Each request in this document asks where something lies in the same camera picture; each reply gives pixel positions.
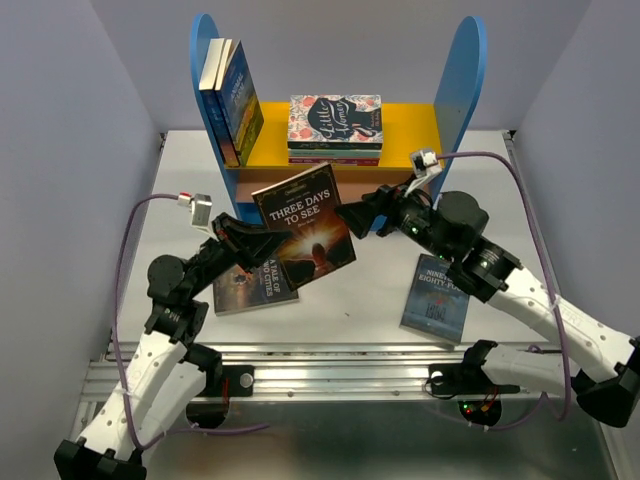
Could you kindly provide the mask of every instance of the gray wall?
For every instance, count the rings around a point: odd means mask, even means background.
[[[595,1],[516,135],[564,296],[634,336],[640,335],[638,18],[637,0]],[[625,435],[637,451],[640,412]]]
[[[241,39],[263,101],[294,93],[435,97],[455,29],[485,19],[489,65],[472,126],[516,128],[589,0],[92,0],[162,130],[202,128],[189,77],[189,31],[210,13]]]
[[[56,478],[157,133],[86,0],[0,15],[0,474]]]

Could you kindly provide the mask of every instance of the bookshelf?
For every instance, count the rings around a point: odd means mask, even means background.
[[[284,180],[309,166],[288,164],[288,102],[261,102],[264,126],[247,165],[229,169],[224,166],[198,90],[209,41],[217,37],[218,29],[213,18],[207,14],[197,15],[190,38],[194,94],[236,216],[247,222],[261,223],[251,192]],[[486,56],[486,32],[482,20],[466,17],[454,35],[433,104],[385,104],[383,98],[384,145],[380,163],[376,167],[335,167],[343,202],[360,200],[362,194],[374,191],[381,184],[405,181],[412,171],[409,154],[415,150],[429,147],[441,153],[458,149],[480,96]],[[254,81],[258,83],[260,79],[254,76]],[[434,195],[442,188],[451,162],[443,166],[444,174],[431,185]]]

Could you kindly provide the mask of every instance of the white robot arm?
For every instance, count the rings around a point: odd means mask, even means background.
[[[143,452],[148,457],[187,404],[222,377],[220,353],[195,343],[208,305],[194,297],[234,265],[260,267],[291,236],[227,214],[210,223],[211,199],[204,195],[181,194],[178,203],[189,206],[191,225],[210,238],[188,260],[163,255],[149,266],[151,315],[121,372],[125,384],[118,383],[75,441],[65,440],[56,450],[62,480],[144,480]]]
[[[395,187],[381,186],[361,202],[337,207],[336,213],[358,238],[368,234],[378,215],[384,215],[379,236],[400,230],[449,260],[447,275],[459,289],[554,344],[560,343],[551,313],[557,306],[567,348],[579,366],[577,373],[571,372],[578,404],[603,423],[625,426],[640,397],[640,337],[617,332],[560,297],[552,305],[544,285],[516,257],[482,236],[489,216],[475,199],[447,192],[434,207],[420,187],[440,171],[435,155],[421,151],[412,160],[416,178]],[[126,385],[116,386],[75,441],[61,443],[54,460],[62,480],[146,478],[142,452],[161,438],[206,384],[221,376],[220,354],[194,343],[208,305],[193,298],[235,264],[245,270],[257,268],[290,235],[225,214],[210,224],[211,202],[205,196],[181,195],[178,202],[191,208],[192,226],[212,238],[189,260],[164,255],[150,265],[147,294],[153,301],[152,313],[126,374],[121,375]],[[429,367],[432,377],[439,373],[431,383],[439,395],[478,395],[487,388],[502,391],[503,387],[566,392],[558,355],[518,351],[487,340],[467,350],[461,363]]]
[[[373,221],[384,215],[378,236],[399,230],[449,261],[447,276],[460,290],[561,345],[552,313],[557,307],[566,334],[565,348],[579,366],[570,375],[578,404],[595,419],[624,427],[640,397],[640,337],[603,325],[559,296],[551,302],[544,284],[516,257],[482,236],[489,215],[473,197],[446,192],[434,205],[420,189],[440,173],[439,158],[472,155],[476,153],[436,156],[428,150],[416,152],[411,157],[415,175],[409,181],[395,187],[383,185],[363,195],[361,202],[337,207],[336,213],[358,238],[364,238]],[[438,396],[485,394],[487,388],[502,386],[558,395],[566,392],[567,376],[560,356],[517,351],[487,340],[467,350],[462,363],[430,365],[429,369],[432,391]]]

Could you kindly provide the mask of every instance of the stacked book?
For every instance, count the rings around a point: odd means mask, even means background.
[[[292,95],[289,164],[375,167],[382,152],[380,95]]]
[[[199,90],[225,166],[245,166],[264,118],[242,42],[209,42]]]

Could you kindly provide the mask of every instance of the book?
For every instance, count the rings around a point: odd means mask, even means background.
[[[292,149],[382,149],[380,95],[292,95],[287,146]]]
[[[380,158],[381,150],[333,150],[314,148],[310,150],[290,148],[290,157],[327,157],[330,158]]]
[[[291,290],[356,259],[349,229],[334,212],[340,196],[328,163],[252,195],[267,227],[294,234],[276,252]]]
[[[353,167],[377,167],[379,158],[331,158],[331,157],[289,157],[289,165],[318,165],[320,163],[331,165],[345,165]]]
[[[462,339],[469,295],[449,280],[448,269],[448,262],[420,255],[400,327],[457,345]]]
[[[245,166],[264,124],[264,117],[242,42],[235,44],[232,40],[225,40],[215,92],[240,164]]]
[[[213,136],[218,144],[218,149],[222,155],[222,160],[227,167],[239,167],[240,160],[236,154],[231,133],[224,119],[218,96],[215,92],[215,81],[218,75],[220,58],[222,57],[222,49],[225,40],[223,38],[214,38],[209,42],[209,50],[207,50],[207,58],[205,59],[200,76],[200,84],[198,88],[204,102],[204,108],[211,123]]]
[[[253,273],[246,273],[235,265],[213,282],[216,315],[281,305],[298,299],[298,292],[292,292],[284,281],[282,266],[275,255]]]

